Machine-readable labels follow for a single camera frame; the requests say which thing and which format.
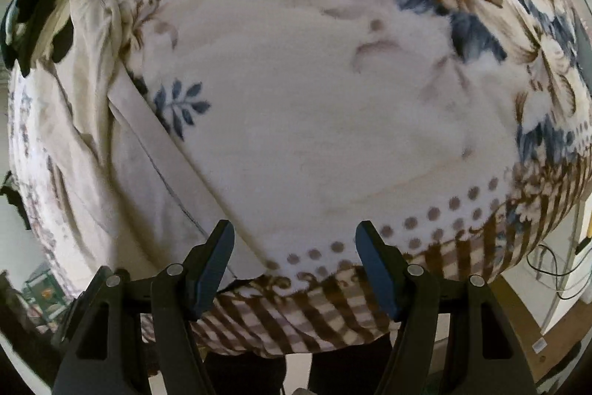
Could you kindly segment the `green stool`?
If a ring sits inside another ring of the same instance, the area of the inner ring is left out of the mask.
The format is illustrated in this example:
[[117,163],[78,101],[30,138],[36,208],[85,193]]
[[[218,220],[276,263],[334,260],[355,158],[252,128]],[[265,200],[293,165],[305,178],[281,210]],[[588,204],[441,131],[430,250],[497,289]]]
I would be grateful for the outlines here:
[[22,293],[31,308],[37,310],[44,324],[59,324],[70,299],[54,277],[47,262],[40,264],[27,278]]

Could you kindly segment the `floral fleece blanket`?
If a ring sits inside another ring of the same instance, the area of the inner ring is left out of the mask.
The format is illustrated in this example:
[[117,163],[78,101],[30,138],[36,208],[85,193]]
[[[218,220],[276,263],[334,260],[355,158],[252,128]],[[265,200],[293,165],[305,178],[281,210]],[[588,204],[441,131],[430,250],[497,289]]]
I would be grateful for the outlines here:
[[[39,137],[34,73],[72,44],[61,1],[29,74],[9,69],[9,145],[34,235],[75,297],[102,266],[131,270],[87,261]],[[261,6],[254,59],[261,102],[273,111],[268,225],[281,268],[224,277],[213,310],[195,324],[199,344],[271,357],[371,342],[396,325],[365,279],[354,245],[361,221],[437,276],[491,281],[590,190],[586,0]]]

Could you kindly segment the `beige small garment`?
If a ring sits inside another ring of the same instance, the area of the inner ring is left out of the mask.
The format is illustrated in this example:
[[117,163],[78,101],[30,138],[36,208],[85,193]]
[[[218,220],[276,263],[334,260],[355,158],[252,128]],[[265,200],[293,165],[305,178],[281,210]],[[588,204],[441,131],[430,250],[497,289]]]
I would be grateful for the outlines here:
[[280,270],[273,111],[254,59],[261,3],[59,3],[72,44],[38,62],[36,124],[92,266],[152,275],[226,218],[238,233],[227,281]]

